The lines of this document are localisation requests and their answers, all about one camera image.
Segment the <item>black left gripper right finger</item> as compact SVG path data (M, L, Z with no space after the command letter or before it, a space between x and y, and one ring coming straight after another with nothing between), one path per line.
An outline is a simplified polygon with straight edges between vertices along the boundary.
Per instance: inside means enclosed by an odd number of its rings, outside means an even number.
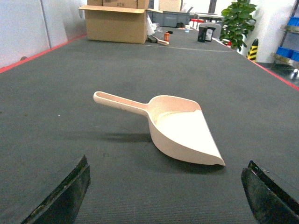
M299 201L277 185L268 172L250 160L241 181L252 215L259 224L297 224Z

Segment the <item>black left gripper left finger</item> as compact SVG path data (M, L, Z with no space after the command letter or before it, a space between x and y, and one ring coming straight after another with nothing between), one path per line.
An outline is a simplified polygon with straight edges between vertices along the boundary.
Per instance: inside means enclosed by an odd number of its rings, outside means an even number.
M85 155L62 182L27 216L23 224L72 224L91 183Z

